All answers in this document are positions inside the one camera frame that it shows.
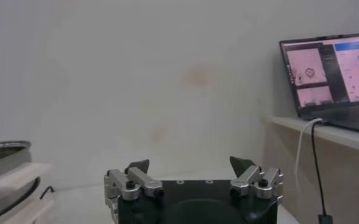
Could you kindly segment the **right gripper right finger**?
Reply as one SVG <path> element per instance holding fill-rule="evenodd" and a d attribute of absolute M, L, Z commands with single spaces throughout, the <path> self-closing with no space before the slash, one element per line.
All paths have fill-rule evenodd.
<path fill-rule="evenodd" d="M 280 169 L 264 171 L 253 161 L 235 156 L 231 156 L 229 161 L 236 175 L 235 179 L 230 180 L 230 191 L 236 196 L 245 197 L 253 192 L 259 199 L 283 199 L 284 174 Z"/>

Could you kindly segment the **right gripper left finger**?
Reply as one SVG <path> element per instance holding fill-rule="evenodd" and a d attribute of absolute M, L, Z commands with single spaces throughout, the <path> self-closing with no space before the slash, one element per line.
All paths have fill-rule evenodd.
<path fill-rule="evenodd" d="M 130 163 L 123 172 L 108 170 L 104 175 L 105 198 L 114 200 L 121 197 L 125 201 L 137 200 L 141 195 L 162 198 L 163 182 L 147 175 L 149 163 L 148 159 L 144 159 Z"/>

